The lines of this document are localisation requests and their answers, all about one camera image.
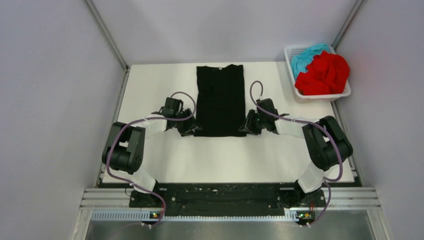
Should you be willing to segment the black t shirt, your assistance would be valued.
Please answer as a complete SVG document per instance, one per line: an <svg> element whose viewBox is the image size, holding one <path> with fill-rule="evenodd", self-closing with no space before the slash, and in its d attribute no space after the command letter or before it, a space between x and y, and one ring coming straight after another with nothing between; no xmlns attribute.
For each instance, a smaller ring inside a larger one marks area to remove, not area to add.
<svg viewBox="0 0 424 240"><path fill-rule="evenodd" d="M244 66L197 66L195 119L202 127L195 137L246 137L239 131L246 119Z"/></svg>

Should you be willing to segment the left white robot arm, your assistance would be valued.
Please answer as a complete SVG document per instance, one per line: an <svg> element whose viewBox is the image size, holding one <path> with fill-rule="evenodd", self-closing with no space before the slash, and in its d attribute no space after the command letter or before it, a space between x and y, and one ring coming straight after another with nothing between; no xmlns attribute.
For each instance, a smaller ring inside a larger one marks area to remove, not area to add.
<svg viewBox="0 0 424 240"><path fill-rule="evenodd" d="M193 111L184 108L182 100L167 97L164 106L147 117L130 123L113 123L101 156L107 174L129 183L142 193L141 200L149 207L160 202L161 194L154 189L156 179L143 165L145 141L171 129L177 129L185 137L193 135L202 127Z"/></svg>

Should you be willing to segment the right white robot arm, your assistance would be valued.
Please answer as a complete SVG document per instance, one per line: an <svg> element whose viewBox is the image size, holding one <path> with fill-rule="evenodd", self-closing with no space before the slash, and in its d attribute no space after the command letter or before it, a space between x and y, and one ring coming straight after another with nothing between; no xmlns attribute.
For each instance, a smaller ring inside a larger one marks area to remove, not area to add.
<svg viewBox="0 0 424 240"><path fill-rule="evenodd" d="M310 163L295 181L293 200L299 206L307 206L329 178L325 173L339 167L338 181L343 174L343 162L353 154L353 147L333 116L317 121L295 118L287 113L279 114L270 98L257 100L256 109L248 111L238 129L242 133L260 135L267 130L277 135L290 135L305 141Z"/></svg>

